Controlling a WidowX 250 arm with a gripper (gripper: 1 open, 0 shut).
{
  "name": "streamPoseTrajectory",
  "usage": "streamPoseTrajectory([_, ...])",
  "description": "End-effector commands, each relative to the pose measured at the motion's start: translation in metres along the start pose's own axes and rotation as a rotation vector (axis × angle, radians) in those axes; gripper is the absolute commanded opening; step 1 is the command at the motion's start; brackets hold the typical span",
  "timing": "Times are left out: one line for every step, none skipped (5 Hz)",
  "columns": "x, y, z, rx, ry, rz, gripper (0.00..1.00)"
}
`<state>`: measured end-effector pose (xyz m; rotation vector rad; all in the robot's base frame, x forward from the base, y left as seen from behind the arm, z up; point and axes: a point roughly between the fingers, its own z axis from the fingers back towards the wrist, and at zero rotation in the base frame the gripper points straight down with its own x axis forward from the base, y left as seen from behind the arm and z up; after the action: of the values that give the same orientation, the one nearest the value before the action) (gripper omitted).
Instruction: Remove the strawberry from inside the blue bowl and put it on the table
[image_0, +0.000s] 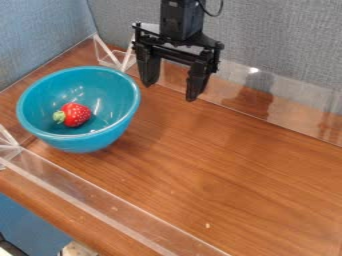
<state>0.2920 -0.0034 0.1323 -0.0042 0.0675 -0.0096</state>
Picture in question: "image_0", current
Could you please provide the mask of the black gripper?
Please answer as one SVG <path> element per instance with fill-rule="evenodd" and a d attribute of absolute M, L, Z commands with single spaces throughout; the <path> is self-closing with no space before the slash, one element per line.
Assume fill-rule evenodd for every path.
<path fill-rule="evenodd" d="M 136 22 L 133 50 L 140 80 L 149 87 L 159 80 L 160 61 L 171 60 L 188 65 L 185 100 L 193 101 L 203 93 L 211 73 L 217 71 L 220 51 L 224 44 L 203 32 L 195 32 L 185 39 L 177 39 L 160 32 L 160 26 Z"/>

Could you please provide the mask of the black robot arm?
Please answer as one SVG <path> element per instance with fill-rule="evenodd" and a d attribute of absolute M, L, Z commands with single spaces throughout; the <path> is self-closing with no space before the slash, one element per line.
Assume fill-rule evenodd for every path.
<path fill-rule="evenodd" d="M 203 33 L 204 15 L 216 17 L 205 9 L 205 0 L 161 0 L 157 24 L 135 22 L 133 50 L 140 80 L 149 87 L 159 80 L 163 59 L 189 66 L 185 100 L 203 93 L 212 73 L 217 72 L 224 44 Z"/>

